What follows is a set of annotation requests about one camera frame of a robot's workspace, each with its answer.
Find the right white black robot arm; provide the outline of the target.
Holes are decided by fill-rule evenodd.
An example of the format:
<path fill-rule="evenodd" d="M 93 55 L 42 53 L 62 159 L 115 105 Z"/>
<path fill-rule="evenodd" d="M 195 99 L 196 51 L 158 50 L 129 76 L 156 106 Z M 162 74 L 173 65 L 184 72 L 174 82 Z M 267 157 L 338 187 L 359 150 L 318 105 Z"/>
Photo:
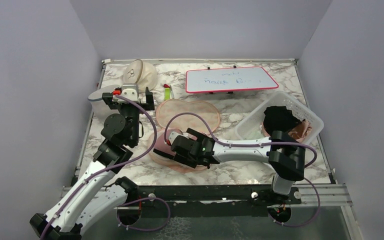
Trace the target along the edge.
<path fill-rule="evenodd" d="M 269 199 L 280 204 L 290 194 L 292 185 L 304 179 L 306 148 L 287 133 L 254 140 L 225 140 L 188 128 L 185 133 L 171 129 L 157 136 L 153 153 L 192 169 L 246 161 L 268 164 L 275 171 Z"/>

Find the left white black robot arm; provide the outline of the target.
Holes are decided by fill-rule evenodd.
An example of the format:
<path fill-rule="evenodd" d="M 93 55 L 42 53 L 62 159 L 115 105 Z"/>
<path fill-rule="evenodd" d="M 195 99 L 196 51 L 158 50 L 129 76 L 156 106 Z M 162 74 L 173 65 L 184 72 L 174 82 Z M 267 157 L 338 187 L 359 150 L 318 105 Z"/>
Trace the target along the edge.
<path fill-rule="evenodd" d="M 132 158 L 131 151 L 139 143 L 143 133 L 140 114 L 145 114 L 152 123 L 149 111 L 155 109 L 154 96 L 145 89 L 145 102 L 139 99 L 136 84 L 124 84 L 104 92 L 103 102 L 117 113 L 104 121 L 99 145 L 93 160 L 70 188 L 68 193 L 46 213 L 36 213 L 29 221 L 41 240 L 80 240 L 87 229 L 118 205 L 132 205 L 137 200 L 137 185 L 127 177 L 108 188 L 100 190 L 115 177 L 126 164 L 132 163 L 147 153 Z"/>

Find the floral mesh laundry bag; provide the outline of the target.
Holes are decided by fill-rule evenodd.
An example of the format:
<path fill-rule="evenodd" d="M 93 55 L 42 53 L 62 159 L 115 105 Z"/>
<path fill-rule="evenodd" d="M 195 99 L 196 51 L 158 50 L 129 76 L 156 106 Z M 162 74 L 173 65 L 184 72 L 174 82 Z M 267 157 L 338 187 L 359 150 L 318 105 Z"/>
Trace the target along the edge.
<path fill-rule="evenodd" d="M 206 101 L 170 99 L 161 103 L 157 107 L 155 113 L 156 123 L 161 129 L 156 134 L 155 145 L 148 153 L 151 160 L 153 160 L 153 149 L 163 152 L 171 151 L 170 147 L 164 141 L 164 132 L 166 128 L 168 128 L 167 135 L 172 131 L 186 135 L 186 130 L 191 128 L 208 136 L 210 132 L 213 133 L 221 123 L 221 114 L 219 110 L 213 104 Z M 198 165 L 196 168 L 192 168 L 176 161 L 155 163 L 169 167 L 182 174 L 203 171 L 206 169 L 205 166 Z"/>

